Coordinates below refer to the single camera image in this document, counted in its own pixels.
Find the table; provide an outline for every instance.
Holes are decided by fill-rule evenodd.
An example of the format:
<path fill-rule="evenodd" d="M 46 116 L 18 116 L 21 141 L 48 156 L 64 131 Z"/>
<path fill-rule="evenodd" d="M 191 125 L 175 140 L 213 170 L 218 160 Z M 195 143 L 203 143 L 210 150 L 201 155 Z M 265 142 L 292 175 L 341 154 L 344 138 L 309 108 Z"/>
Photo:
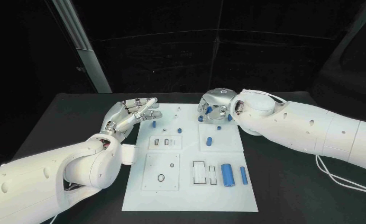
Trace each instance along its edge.
<path fill-rule="evenodd" d="M 273 93 L 288 101 L 314 104 L 306 92 Z M 157 97 L 159 103 L 197 103 L 201 93 L 57 94 L 14 159 L 84 141 L 99 132 L 103 115 L 116 101 Z M 57 223 L 363 223 L 366 194 L 337 185 L 299 153 L 240 129 L 259 212 L 122 212 L 129 166 L 113 184 L 60 213 Z M 133 144 L 138 126 L 123 143 Z M 358 183 L 366 170 L 322 157 L 329 172 Z"/>

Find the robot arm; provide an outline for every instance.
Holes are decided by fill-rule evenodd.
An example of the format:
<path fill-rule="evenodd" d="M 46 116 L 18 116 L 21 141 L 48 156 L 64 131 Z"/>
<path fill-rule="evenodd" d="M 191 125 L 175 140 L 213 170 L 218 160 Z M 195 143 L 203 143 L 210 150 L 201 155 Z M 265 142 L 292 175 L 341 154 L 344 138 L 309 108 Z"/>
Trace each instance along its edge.
<path fill-rule="evenodd" d="M 133 124 L 162 116 L 155 102 L 116 102 L 84 142 L 0 167 L 0 223 L 40 223 L 112 184 L 120 163 L 133 163 L 135 146 L 120 145 Z"/>
<path fill-rule="evenodd" d="M 275 102 L 269 95 L 250 90 L 240 94 L 223 88 L 210 90 L 198 105 L 203 119 L 217 120 L 229 113 L 246 133 L 366 168 L 366 122 L 278 97 Z"/>

